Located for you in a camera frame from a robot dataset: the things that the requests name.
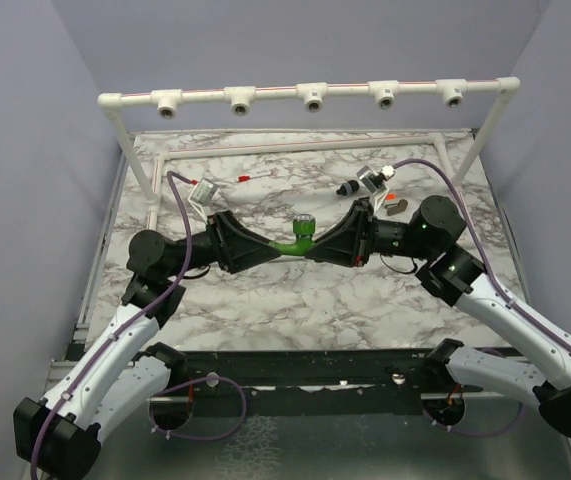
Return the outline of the green plastic water faucet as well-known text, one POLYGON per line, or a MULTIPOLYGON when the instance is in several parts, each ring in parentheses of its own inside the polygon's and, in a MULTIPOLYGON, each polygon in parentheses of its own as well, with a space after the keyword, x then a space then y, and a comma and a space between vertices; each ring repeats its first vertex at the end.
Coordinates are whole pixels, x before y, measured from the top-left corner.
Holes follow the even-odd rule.
POLYGON ((316 219, 311 214, 297 214, 292 220, 293 243, 279 243, 271 241, 269 245, 286 256, 304 257, 308 250, 314 246, 314 233, 316 219))

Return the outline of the white PVC pipe rack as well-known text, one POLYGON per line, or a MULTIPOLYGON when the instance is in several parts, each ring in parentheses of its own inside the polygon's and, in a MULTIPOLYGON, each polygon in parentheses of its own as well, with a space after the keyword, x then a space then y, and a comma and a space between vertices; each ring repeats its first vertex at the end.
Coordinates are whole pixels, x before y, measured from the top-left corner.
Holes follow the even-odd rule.
POLYGON ((148 204, 147 227, 157 227, 161 209, 162 174, 164 164, 170 159, 204 159, 221 156, 256 155, 261 153, 294 153, 321 150, 362 149, 382 146, 433 145, 440 163, 450 180, 460 184, 485 146, 502 114, 520 89, 516 77, 501 77, 494 80, 439 79, 434 81, 370 81, 359 84, 328 84, 326 82, 301 83, 294 86, 256 87, 233 86, 221 89, 181 90, 161 89, 149 93, 102 93, 97 103, 105 117, 112 123, 118 144, 133 172, 148 204), (151 177, 147 176, 141 160, 134 149, 130 133, 121 117, 121 111, 134 107, 153 107, 164 119, 176 117, 180 107, 189 104, 226 103, 231 112, 239 117, 249 114, 251 106, 261 101, 298 100, 309 113, 322 110, 324 101, 333 97, 369 97, 376 107, 387 110, 398 98, 408 95, 436 95, 448 108, 459 106, 470 93, 494 93, 496 99, 486 116, 474 143, 458 170, 450 161, 445 140, 439 134, 397 135, 379 139, 335 140, 321 142, 263 144, 239 147, 191 149, 179 153, 166 152, 154 161, 151 177))

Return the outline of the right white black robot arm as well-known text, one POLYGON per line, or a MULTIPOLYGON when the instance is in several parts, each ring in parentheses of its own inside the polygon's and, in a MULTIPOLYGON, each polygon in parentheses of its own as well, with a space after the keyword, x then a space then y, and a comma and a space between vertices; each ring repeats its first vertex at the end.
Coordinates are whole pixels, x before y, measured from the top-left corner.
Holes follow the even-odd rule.
POLYGON ((521 303, 491 274, 488 262, 458 244, 465 228, 458 208, 444 196, 423 200, 407 223, 377 219, 369 201, 360 199, 305 256, 348 268, 365 265, 373 253, 422 261, 415 275, 430 295, 488 326, 527 360, 446 339, 427 357, 426 383, 437 391, 460 384, 502 394, 571 438, 571 337, 521 303))

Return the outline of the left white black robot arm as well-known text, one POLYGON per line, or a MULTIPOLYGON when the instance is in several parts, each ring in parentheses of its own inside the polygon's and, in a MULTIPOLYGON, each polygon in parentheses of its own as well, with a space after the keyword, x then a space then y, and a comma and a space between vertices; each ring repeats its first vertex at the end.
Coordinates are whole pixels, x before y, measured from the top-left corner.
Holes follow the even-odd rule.
POLYGON ((26 398, 14 411, 16 450, 29 462, 30 474, 84 478, 105 440, 146 399, 183 388, 186 371, 180 364, 140 350, 176 312, 187 271, 216 263, 236 273, 280 255, 230 212, 210 216, 205 231, 182 240, 155 230, 137 233, 127 262, 133 276, 108 326, 41 399, 26 398))

